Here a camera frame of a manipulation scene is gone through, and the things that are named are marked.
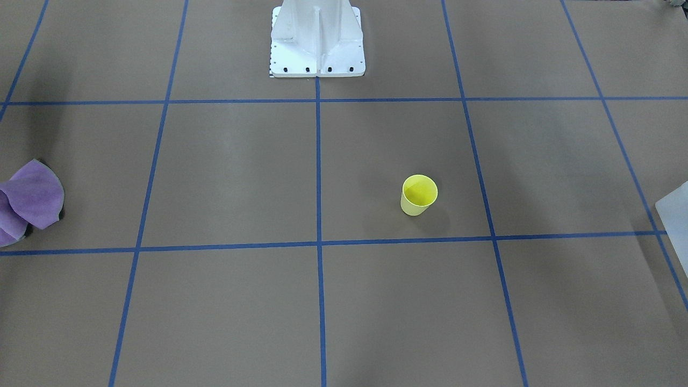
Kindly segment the yellow plastic cup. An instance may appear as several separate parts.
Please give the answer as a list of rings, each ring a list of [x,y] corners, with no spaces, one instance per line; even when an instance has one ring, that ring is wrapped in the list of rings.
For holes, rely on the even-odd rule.
[[[402,186],[400,208],[408,216],[419,216],[438,198],[438,187],[425,175],[409,176]]]

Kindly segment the purple microfiber cloth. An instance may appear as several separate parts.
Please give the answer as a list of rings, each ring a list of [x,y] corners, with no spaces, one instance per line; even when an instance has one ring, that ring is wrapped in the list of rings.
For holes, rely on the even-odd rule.
[[[33,159],[1,183],[1,245],[24,239],[31,226],[44,230],[58,222],[66,192],[58,176]]]

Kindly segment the clear plastic storage box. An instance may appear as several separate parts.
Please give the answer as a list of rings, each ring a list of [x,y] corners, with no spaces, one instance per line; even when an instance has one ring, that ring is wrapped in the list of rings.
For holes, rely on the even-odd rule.
[[[687,182],[655,203],[683,272],[687,270]]]

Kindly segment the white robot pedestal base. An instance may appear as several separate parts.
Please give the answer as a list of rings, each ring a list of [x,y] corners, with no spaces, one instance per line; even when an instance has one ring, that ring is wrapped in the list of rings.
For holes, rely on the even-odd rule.
[[[361,10],[349,1],[284,1],[272,9],[271,27],[272,77],[366,73]]]

